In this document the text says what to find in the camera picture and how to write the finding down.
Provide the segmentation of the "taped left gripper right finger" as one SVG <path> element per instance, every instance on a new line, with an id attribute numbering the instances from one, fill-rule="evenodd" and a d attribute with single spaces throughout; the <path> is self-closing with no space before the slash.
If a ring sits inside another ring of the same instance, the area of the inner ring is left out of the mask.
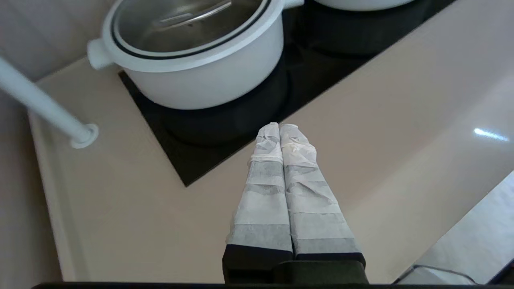
<path id="1" fill-rule="evenodd" d="M 355 235 L 316 162 L 316 148 L 293 124 L 280 126 L 280 138 L 295 259 L 357 261 L 365 266 Z"/>

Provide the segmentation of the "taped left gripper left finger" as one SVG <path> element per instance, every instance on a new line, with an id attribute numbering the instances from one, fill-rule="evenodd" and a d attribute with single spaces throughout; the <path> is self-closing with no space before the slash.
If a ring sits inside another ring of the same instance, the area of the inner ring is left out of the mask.
<path id="1" fill-rule="evenodd" d="M 273 270 L 293 260 L 284 161 L 277 123 L 256 137 L 241 200 L 223 254 L 226 281 L 272 281 Z"/>

